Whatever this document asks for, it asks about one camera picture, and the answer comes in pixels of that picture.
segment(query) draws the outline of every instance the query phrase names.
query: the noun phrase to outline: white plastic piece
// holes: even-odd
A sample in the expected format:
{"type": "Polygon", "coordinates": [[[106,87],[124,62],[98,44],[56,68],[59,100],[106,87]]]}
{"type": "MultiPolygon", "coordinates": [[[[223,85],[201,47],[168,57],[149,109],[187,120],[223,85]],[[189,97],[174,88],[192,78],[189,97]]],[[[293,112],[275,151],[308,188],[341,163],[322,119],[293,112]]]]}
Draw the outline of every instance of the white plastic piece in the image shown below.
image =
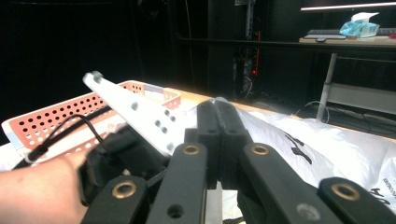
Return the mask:
{"type": "Polygon", "coordinates": [[[181,121],[174,111],[125,90],[98,72],[87,73],[83,81],[164,156],[171,156],[182,143],[184,135],[177,128],[181,121]]]}

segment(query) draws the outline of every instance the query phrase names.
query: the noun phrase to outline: table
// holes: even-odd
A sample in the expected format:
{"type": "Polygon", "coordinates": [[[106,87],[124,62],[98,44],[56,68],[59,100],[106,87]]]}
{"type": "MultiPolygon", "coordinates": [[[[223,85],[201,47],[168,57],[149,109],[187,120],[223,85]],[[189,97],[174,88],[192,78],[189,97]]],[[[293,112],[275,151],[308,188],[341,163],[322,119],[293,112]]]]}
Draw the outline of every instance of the table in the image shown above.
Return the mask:
{"type": "MultiPolygon", "coordinates": [[[[300,38],[300,43],[317,43],[315,39],[300,38]]],[[[350,45],[350,46],[389,46],[396,50],[396,39],[390,39],[387,36],[374,36],[359,39],[327,39],[324,43],[333,45],[350,45]]],[[[326,80],[323,85],[323,91],[320,97],[317,119],[321,120],[324,113],[324,107],[327,102],[337,104],[352,105],[366,109],[381,111],[390,114],[396,114],[396,92],[374,90],[370,88],[355,87],[332,83],[332,74],[335,67],[337,53],[332,53],[326,80]]]]}

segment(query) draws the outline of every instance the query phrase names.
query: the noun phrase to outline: human arm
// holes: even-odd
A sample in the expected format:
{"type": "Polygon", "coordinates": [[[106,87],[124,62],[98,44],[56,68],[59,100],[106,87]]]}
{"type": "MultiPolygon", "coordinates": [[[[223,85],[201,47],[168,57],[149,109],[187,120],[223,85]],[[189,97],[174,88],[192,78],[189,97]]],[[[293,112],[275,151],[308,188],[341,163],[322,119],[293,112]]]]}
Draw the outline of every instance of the human arm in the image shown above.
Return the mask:
{"type": "Polygon", "coordinates": [[[80,151],[0,173],[0,223],[79,223],[87,211],[77,176],[85,155],[80,151]]]}

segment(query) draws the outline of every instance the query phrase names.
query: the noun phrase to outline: perforated plastic part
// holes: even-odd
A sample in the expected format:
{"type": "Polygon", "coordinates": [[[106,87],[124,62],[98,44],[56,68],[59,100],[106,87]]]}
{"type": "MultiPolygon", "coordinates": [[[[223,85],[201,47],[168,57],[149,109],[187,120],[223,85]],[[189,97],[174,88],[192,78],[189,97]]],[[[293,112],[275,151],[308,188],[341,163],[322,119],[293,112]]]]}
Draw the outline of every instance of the perforated plastic part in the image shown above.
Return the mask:
{"type": "MultiPolygon", "coordinates": [[[[125,81],[119,84],[124,89],[146,96],[148,99],[164,105],[170,109],[177,108],[180,105],[180,93],[177,91],[161,88],[146,84],[139,81],[125,81]]],[[[89,115],[92,112],[102,108],[106,103],[95,93],[88,93],[56,105],[33,111],[13,119],[8,119],[2,123],[3,131],[8,136],[9,141],[16,149],[26,147],[33,149],[41,144],[57,125],[66,118],[74,114],[89,115]]],[[[116,115],[116,112],[110,110],[104,115],[94,119],[92,123],[100,122],[116,115]]],[[[59,132],[67,129],[79,119],[71,119],[60,129],[59,132]]],[[[87,139],[85,144],[94,144],[94,139],[87,139]]]]}

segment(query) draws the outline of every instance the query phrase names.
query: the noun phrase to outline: metal bar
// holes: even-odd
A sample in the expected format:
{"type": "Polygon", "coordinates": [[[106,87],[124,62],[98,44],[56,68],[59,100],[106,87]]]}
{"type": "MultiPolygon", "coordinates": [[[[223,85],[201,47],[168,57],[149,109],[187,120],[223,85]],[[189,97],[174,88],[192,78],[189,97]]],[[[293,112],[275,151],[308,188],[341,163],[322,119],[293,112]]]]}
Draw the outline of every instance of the metal bar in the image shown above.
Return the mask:
{"type": "Polygon", "coordinates": [[[273,148],[246,145],[240,165],[267,212],[266,223],[342,223],[273,148]]]}
{"type": "Polygon", "coordinates": [[[204,145],[179,145],[146,223],[204,223],[206,164],[204,145]]]}
{"type": "Polygon", "coordinates": [[[215,106],[209,101],[197,106],[197,129],[187,129],[184,142],[201,143],[208,151],[207,188],[215,189],[218,184],[220,131],[215,106]]]}
{"type": "Polygon", "coordinates": [[[242,148],[251,143],[246,130],[233,105],[222,101],[215,102],[219,125],[222,130],[222,151],[219,176],[223,189],[237,189],[237,165],[242,148]]]}
{"type": "Polygon", "coordinates": [[[326,80],[324,81],[323,91],[320,96],[320,104],[317,113],[317,120],[321,121],[323,118],[324,107],[327,103],[327,98],[329,96],[330,84],[332,83],[332,74],[334,72],[335,62],[337,61],[337,54],[333,53],[330,59],[329,68],[327,70],[326,80]]]}
{"type": "Polygon", "coordinates": [[[147,185],[143,178],[117,177],[95,198],[81,223],[143,223],[149,210],[146,195],[147,185]]]}
{"type": "Polygon", "coordinates": [[[318,196],[344,223],[396,223],[396,216],[358,184],[340,177],[324,179],[318,196]]]}

